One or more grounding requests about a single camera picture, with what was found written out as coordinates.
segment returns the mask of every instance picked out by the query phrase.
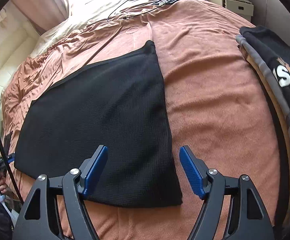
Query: finger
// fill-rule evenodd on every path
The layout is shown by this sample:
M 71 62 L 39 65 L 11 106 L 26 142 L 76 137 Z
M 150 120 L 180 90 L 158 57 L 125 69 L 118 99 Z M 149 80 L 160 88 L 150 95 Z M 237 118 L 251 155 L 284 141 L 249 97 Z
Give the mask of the finger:
M 4 190 L 6 188 L 7 188 L 7 185 L 6 184 L 3 184 L 3 185 L 0 186 L 0 191 Z
M 2 171 L 0 171 L 0 178 L 2 178 L 3 177 L 3 172 Z
M 1 178 L 0 179 L 0 185 L 3 185 L 3 184 L 5 184 L 6 183 L 6 179 L 5 178 Z

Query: metal screw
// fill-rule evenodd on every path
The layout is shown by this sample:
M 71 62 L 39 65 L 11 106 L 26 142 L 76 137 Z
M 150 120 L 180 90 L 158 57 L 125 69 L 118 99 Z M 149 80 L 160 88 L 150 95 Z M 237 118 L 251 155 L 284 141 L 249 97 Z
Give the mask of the metal screw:
M 208 172 L 209 172 L 209 174 L 216 175 L 217 169 L 209 169 Z
M 74 168 L 74 169 L 70 170 L 70 174 L 71 175 L 76 175 L 76 174 L 78 174 L 78 172 L 79 172 L 79 169 L 77 169 L 77 168 Z
M 242 179 L 248 181 L 250 178 L 247 175 L 242 175 Z
M 38 176 L 38 180 L 43 181 L 43 180 L 46 179 L 46 177 L 47 176 L 45 174 L 41 174 L 41 175 Z

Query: black towel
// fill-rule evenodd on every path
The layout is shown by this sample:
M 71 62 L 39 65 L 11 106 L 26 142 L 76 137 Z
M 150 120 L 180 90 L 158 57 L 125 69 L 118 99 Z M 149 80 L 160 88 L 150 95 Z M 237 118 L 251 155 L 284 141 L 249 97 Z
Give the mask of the black towel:
M 180 205 L 164 80 L 152 41 L 86 65 L 31 103 L 15 167 L 37 178 L 62 176 L 108 147 L 90 200 L 122 207 Z

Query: bedside cabinet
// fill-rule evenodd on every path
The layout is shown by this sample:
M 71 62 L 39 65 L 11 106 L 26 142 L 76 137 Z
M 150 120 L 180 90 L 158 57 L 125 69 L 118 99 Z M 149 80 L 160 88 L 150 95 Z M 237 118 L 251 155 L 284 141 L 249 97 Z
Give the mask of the bedside cabinet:
M 254 5 L 248 0 L 207 0 L 209 2 L 223 6 L 230 11 L 242 16 L 244 19 L 251 21 L 253 16 Z

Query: bed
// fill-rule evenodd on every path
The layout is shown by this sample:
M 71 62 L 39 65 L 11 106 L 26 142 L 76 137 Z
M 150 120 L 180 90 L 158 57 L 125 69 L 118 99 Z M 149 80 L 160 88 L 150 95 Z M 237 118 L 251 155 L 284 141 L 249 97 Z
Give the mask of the bed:
M 31 101 L 49 86 L 88 63 L 121 56 L 152 40 L 164 77 L 183 204 L 127 209 L 86 201 L 100 239 L 187 239 L 202 201 L 192 193 L 180 165 L 182 145 L 224 175 L 248 174 L 273 223 L 280 182 L 277 139 L 262 89 L 235 41 L 241 26 L 253 25 L 205 0 L 179 0 L 124 20 L 153 8 L 149 0 L 133 0 L 107 21 L 124 1 L 93 1 L 86 5 L 86 14 L 70 17 L 39 38 L 2 95 L 3 135 L 13 131 L 10 152 Z M 34 179 L 13 164 L 11 169 L 26 198 Z M 12 187 L 9 177 L 7 183 Z M 64 234 L 72 237 L 62 197 L 58 201 Z M 228 204 L 225 198 L 215 239 L 222 238 Z

